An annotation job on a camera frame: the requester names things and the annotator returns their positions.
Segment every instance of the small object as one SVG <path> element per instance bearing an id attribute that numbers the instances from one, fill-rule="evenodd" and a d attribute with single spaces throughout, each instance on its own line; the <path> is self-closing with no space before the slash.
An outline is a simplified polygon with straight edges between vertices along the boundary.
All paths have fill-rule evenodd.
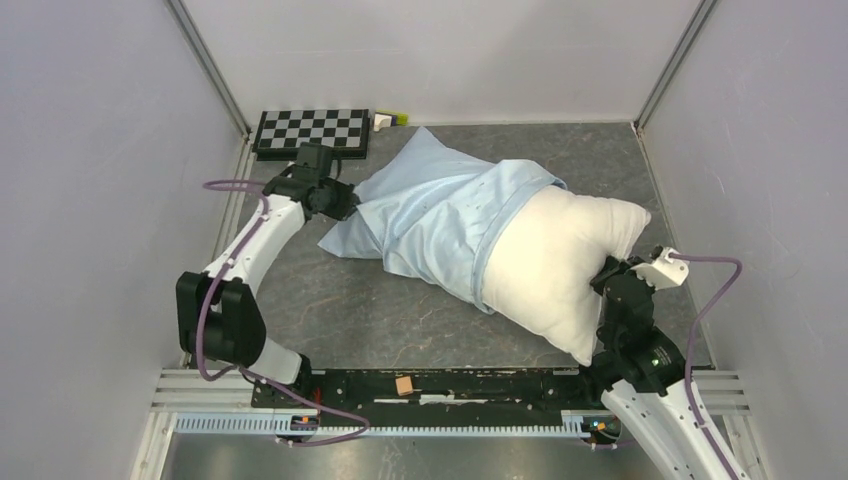
<path id="1" fill-rule="evenodd" d="M 409 395 L 413 392 L 412 390 L 412 379 L 410 377 L 398 377 L 395 379 L 395 385 L 397 385 L 398 395 L 404 396 Z"/>
<path id="2" fill-rule="evenodd" d="M 377 110 L 375 112 L 377 115 L 385 115 L 388 117 L 392 117 L 392 126 L 404 126 L 409 124 L 409 115 L 400 112 L 393 112 L 391 110 Z"/>
<path id="3" fill-rule="evenodd" d="M 391 127 L 392 126 L 392 117 L 391 115 L 383 115 L 382 113 L 374 114 L 374 131 L 379 132 L 380 130 Z"/>
<path id="4" fill-rule="evenodd" d="M 303 143 L 333 148 L 340 159 L 365 158 L 371 131 L 368 109 L 262 112 L 253 151 L 256 159 L 294 160 Z"/>

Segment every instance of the black and white checkerboard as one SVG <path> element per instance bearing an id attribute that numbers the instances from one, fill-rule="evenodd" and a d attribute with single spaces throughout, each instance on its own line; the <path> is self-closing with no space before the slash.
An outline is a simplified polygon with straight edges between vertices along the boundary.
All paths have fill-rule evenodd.
<path id="1" fill-rule="evenodd" d="M 370 128 L 367 109 L 263 112 L 253 151 L 257 160 L 288 160 L 309 142 L 333 147 L 339 158 L 365 158 Z"/>

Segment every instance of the purple cable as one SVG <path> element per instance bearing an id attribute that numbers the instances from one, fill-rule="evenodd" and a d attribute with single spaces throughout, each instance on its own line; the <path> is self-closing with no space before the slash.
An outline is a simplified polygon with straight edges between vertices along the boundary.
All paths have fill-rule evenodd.
<path id="1" fill-rule="evenodd" d="M 695 338 L 698 336 L 698 326 L 701 324 L 701 321 L 707 316 L 707 312 L 710 311 L 716 303 L 718 303 L 719 299 L 727 293 L 730 289 L 730 286 L 739 278 L 739 275 L 742 274 L 742 261 L 737 258 L 732 257 L 709 257 L 709 256 L 697 256 L 697 255 L 683 255 L 680 253 L 671 253 L 669 257 L 676 258 L 678 260 L 684 260 L 687 262 L 705 262 L 705 263 L 732 263 L 736 265 L 736 270 L 733 272 L 733 275 L 730 276 L 729 279 L 722 285 L 720 289 L 713 295 L 713 298 L 710 299 L 709 302 L 704 306 L 704 308 L 698 313 L 698 316 L 695 317 L 695 321 L 692 322 L 692 327 L 689 328 L 689 341 L 686 344 L 686 367 L 685 367 L 685 382 L 683 384 L 686 389 L 686 398 L 689 399 L 689 406 L 692 409 L 692 413 L 695 414 L 695 419 L 698 421 L 698 425 L 700 427 L 704 427 L 706 421 L 704 416 L 701 414 L 701 409 L 698 407 L 697 402 L 695 401 L 695 393 L 692 391 L 692 363 L 695 356 Z M 701 431 L 704 432 L 704 436 L 707 437 L 707 441 L 715 450 L 716 455 L 718 455 L 718 459 L 721 461 L 721 464 L 724 466 L 724 469 L 730 475 L 731 478 L 738 480 L 739 477 L 736 475 L 736 471 L 733 469 L 733 466 L 730 465 L 730 460 L 724 455 L 724 452 L 718 446 L 718 442 L 715 439 L 715 436 L 708 428 L 701 428 Z"/>
<path id="2" fill-rule="evenodd" d="M 206 292 L 206 296 L 203 298 L 203 304 L 200 307 L 200 317 L 197 319 L 197 337 L 196 337 L 195 343 L 194 343 L 194 351 L 195 351 L 195 357 L 197 359 L 197 370 L 200 372 L 200 376 L 203 377 L 203 379 L 208 380 L 210 382 L 213 382 L 213 381 L 221 378 L 225 373 L 230 372 L 230 371 L 232 371 L 236 368 L 235 365 L 230 365 L 226 368 L 221 369 L 220 371 L 218 371 L 214 375 L 210 374 L 206 370 L 206 357 L 203 356 L 203 332 L 206 328 L 206 317 L 208 316 L 209 308 L 212 306 L 212 297 L 215 294 L 215 290 L 218 289 L 218 285 L 220 285 L 221 280 L 224 278 L 224 275 L 226 275 L 226 273 L 230 270 L 230 266 L 231 266 L 230 261 L 235 262 L 235 259 L 238 257 L 239 253 L 241 253 L 241 251 L 247 245 L 247 242 L 249 242 L 250 239 L 253 238 L 254 235 L 256 235 L 256 232 L 259 230 L 259 228 L 262 226 L 262 224 L 266 220 L 264 218 L 264 216 L 268 214 L 268 210 L 270 209 L 268 197 L 266 197 L 265 195 L 262 195 L 262 192 L 260 190 L 258 190 L 256 188 L 248 188 L 248 187 L 245 187 L 245 186 L 235 186 L 236 184 L 254 185 L 254 186 L 264 185 L 263 182 L 258 182 L 258 181 L 255 181 L 255 180 L 213 180 L 211 182 L 206 182 L 206 183 L 203 184 L 203 188 L 205 188 L 207 190 L 215 190 L 215 191 L 219 191 L 219 192 L 245 192 L 245 193 L 250 193 L 252 195 L 259 197 L 259 200 L 262 203 L 262 216 L 260 216 L 259 218 L 256 219 L 256 221 L 253 223 L 253 225 L 251 225 L 251 227 L 247 231 L 247 233 L 245 233 L 244 237 L 242 237 L 241 241 L 239 241 L 239 243 L 236 244 L 236 247 L 233 249 L 233 251 L 230 252 L 230 255 L 228 257 L 228 261 L 226 263 L 224 263 L 224 265 L 221 267 L 221 270 L 218 271 L 218 273 L 215 275 L 215 278 L 212 280 L 212 284 L 209 286 L 209 290 Z M 366 430 L 371 428 L 371 422 L 369 422 L 368 419 L 365 418 L 365 417 L 361 417 L 361 416 L 355 415 L 353 413 L 344 412 L 342 410 L 336 410 L 335 408 L 330 408 L 330 407 L 326 407 L 324 405 L 320 405 L 318 403 L 315 403 L 311 400 L 308 400 L 308 399 L 294 393 L 289 388 L 287 388 L 285 385 L 277 383 L 270 378 L 265 378 L 265 377 L 263 377 L 259 374 L 251 372 L 248 369 L 240 368 L 239 371 L 242 374 L 244 374 L 245 376 L 251 376 L 255 379 L 258 379 L 260 382 L 267 383 L 268 385 L 271 385 L 272 387 L 274 387 L 277 390 L 281 391 L 282 393 L 288 395 L 289 397 L 293 398 L 294 400 L 296 400 L 296 401 L 298 401 L 298 402 L 300 402 L 300 403 L 302 403 L 302 404 L 304 404 L 308 407 L 312 407 L 312 408 L 318 410 L 319 412 L 329 413 L 329 414 L 332 414 L 332 415 L 338 415 L 340 417 L 349 418 L 351 420 L 355 420 L 357 422 L 362 423 L 362 428 L 360 428 L 359 430 L 356 430 L 354 432 L 351 432 L 351 433 L 340 435 L 338 437 L 328 438 L 328 439 L 325 439 L 325 440 L 318 440 L 318 441 L 315 441 L 315 442 L 308 442 L 308 443 L 292 443 L 292 442 L 290 442 L 289 443 L 290 446 L 320 447 L 322 445 L 332 445 L 334 443 L 339 443 L 339 442 L 344 442 L 346 440 L 351 440 L 351 439 L 365 433 Z"/>

